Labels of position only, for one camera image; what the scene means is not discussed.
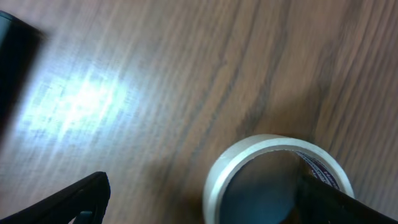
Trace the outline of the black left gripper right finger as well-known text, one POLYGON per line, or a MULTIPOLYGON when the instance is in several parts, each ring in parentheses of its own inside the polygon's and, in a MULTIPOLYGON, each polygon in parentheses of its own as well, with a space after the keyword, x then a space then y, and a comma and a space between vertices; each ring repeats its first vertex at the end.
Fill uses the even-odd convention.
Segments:
POLYGON ((298 179, 295 208, 299 222, 306 224, 397 224, 396 220, 309 175, 298 179))

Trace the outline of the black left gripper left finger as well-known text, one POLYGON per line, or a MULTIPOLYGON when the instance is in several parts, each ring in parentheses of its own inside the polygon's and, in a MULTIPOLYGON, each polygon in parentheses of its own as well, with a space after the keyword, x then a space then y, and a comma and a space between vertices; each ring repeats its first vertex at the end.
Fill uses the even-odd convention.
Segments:
POLYGON ((94 172, 1 223, 102 223, 110 195, 106 173, 94 172))

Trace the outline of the white tape roll purple print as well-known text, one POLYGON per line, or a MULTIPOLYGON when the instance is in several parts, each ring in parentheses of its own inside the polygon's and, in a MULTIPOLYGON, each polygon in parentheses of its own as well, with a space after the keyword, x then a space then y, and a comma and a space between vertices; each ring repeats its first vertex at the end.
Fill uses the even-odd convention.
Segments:
POLYGON ((343 168, 322 148, 307 141, 275 134, 242 139, 223 152, 211 167, 203 189, 203 216, 206 224, 220 222, 221 199, 233 176, 255 157, 274 151, 292 151, 307 164, 315 178, 355 198, 343 168))

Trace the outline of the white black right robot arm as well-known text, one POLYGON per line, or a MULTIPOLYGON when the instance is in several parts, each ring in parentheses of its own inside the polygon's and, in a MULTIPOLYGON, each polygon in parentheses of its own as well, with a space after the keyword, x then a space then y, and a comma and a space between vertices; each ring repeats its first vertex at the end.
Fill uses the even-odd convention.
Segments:
POLYGON ((44 33, 1 11, 1 137, 11 123, 44 33))

